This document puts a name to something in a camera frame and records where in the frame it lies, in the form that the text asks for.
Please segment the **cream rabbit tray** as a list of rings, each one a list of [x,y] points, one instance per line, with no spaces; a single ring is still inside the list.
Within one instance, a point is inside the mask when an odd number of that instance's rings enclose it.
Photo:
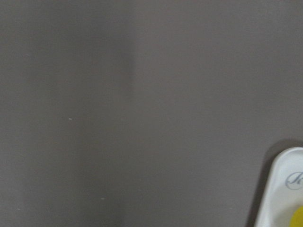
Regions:
[[[303,148],[294,147],[274,159],[254,226],[288,227],[302,205]]]

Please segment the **yellow lemon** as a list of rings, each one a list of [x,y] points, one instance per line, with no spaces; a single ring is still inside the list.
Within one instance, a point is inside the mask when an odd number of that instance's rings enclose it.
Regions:
[[[299,207],[292,215],[289,227],[303,227],[303,206]]]

